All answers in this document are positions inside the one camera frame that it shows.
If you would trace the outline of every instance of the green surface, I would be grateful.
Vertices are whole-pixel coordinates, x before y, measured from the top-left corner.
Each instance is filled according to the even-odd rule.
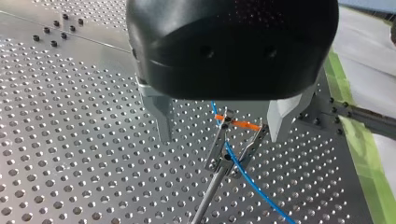
[[[355,102],[353,101],[343,66],[338,59],[338,55],[333,51],[329,53],[329,57],[324,63],[324,70],[326,71],[332,98],[338,102],[348,102],[350,105],[354,105]]]
[[[374,224],[396,223],[396,201],[372,133],[354,119],[340,119]]]
[[[324,68],[332,98],[354,105],[344,69],[333,51],[329,53]],[[354,119],[340,119],[374,224],[395,224],[396,201],[384,174],[373,134]]]

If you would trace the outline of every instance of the metal plate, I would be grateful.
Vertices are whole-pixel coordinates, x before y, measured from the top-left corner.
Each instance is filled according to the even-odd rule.
[[[36,6],[92,21],[126,32],[125,0],[33,0]]]
[[[210,104],[175,101],[174,140],[163,144],[129,54],[58,30],[36,43],[43,26],[0,21],[0,222],[187,223],[211,179]],[[228,135],[238,151],[252,132]],[[294,219],[372,223],[343,136],[297,121],[287,142],[258,151],[249,173]],[[206,214],[206,223],[279,222],[243,179],[224,179]]]

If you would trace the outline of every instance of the blue wire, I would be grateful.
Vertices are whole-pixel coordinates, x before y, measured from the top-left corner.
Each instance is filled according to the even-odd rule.
[[[213,113],[214,113],[215,116],[216,116],[216,115],[218,114],[218,108],[216,107],[214,101],[211,101],[210,104],[212,104],[212,110],[213,110]],[[221,121],[218,120],[218,119],[216,119],[216,123],[217,123],[218,125],[220,125],[220,124],[221,124]]]
[[[215,115],[217,115],[218,109],[216,108],[215,102],[212,101],[211,104],[212,104],[213,113],[215,113]],[[291,217],[289,217],[286,213],[284,213],[282,211],[282,209],[280,209],[270,198],[268,198],[268,196],[264,192],[262,192],[262,190],[253,182],[251,177],[248,175],[248,173],[242,167],[241,163],[239,163],[239,160],[236,158],[235,154],[233,154],[232,147],[228,141],[225,141],[225,148],[227,150],[227,153],[231,156],[231,160],[233,160],[233,163],[235,163],[236,167],[238,167],[239,172],[241,172],[242,176],[246,179],[246,181],[249,183],[249,185],[251,187],[253,187],[253,189],[256,190],[256,192],[258,192],[259,195],[268,204],[270,204],[271,207],[273,207],[282,217],[284,217],[289,223],[295,224],[295,221],[293,219],[291,219]]]

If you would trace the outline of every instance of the metal rod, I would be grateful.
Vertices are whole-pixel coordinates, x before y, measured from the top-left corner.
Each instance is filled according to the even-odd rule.
[[[205,212],[207,210],[207,207],[209,206],[210,202],[213,199],[213,196],[215,196],[216,191],[218,190],[218,187],[221,183],[221,180],[227,173],[227,168],[226,167],[220,167],[219,171],[213,175],[212,181],[210,181],[209,187],[207,188],[206,194],[204,198],[201,201],[201,204],[199,205],[198,211],[195,214],[194,219],[192,220],[191,224],[200,224],[202,218],[205,215]]]

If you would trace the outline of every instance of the orange tape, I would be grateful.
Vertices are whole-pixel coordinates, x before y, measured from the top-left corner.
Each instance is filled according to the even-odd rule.
[[[215,115],[215,119],[224,119],[224,116]],[[256,132],[260,129],[259,125],[252,124],[252,123],[247,122],[247,121],[236,121],[236,120],[233,120],[233,121],[231,121],[231,124],[233,124],[233,125],[235,125],[237,127],[240,127],[240,128],[251,129],[251,130],[256,131]]]

